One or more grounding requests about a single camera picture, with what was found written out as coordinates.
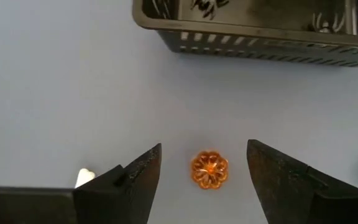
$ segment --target basket rim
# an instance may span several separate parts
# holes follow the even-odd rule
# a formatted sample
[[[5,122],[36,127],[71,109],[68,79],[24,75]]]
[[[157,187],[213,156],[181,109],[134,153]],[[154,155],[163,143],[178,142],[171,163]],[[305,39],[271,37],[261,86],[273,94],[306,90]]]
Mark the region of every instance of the basket rim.
[[[133,0],[132,16],[136,24],[144,29],[234,35],[251,38],[292,40],[312,44],[358,47],[358,35],[323,34],[308,31],[261,28],[212,22],[153,19],[144,14],[142,10],[143,1],[144,0]]]

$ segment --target white table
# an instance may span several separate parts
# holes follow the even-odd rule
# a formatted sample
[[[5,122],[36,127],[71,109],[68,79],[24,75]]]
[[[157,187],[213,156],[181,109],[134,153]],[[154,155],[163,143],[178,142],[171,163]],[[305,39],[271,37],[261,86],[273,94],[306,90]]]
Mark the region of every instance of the white table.
[[[161,142],[149,223],[266,223],[259,139],[358,187],[358,68],[174,54],[131,4],[0,0],[0,185],[72,187]],[[190,179],[209,147],[230,162],[218,191]]]

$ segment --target plastic basket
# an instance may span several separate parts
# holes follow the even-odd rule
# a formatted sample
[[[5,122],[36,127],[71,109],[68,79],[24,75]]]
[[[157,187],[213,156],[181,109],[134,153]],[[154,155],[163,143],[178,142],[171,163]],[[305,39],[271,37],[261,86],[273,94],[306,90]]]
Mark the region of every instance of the plastic basket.
[[[173,52],[358,67],[358,0],[230,0],[213,19],[192,5],[134,0],[132,15]],[[320,14],[321,24],[337,15],[344,25],[336,33],[310,31]]]

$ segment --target flower-shaped bead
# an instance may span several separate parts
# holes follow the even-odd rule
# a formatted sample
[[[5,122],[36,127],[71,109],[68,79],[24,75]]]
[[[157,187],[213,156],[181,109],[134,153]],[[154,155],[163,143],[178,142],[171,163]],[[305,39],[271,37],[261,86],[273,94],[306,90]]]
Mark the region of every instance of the flower-shaped bead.
[[[191,163],[191,177],[202,189],[218,189],[227,179],[227,160],[217,152],[203,151]]]

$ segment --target white object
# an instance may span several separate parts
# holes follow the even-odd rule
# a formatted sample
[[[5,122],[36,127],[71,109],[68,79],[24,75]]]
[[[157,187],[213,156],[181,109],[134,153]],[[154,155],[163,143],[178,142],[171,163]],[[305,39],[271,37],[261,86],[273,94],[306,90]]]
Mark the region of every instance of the white object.
[[[94,172],[89,171],[88,169],[82,168],[78,172],[77,182],[75,184],[75,188],[88,183],[96,177]]]

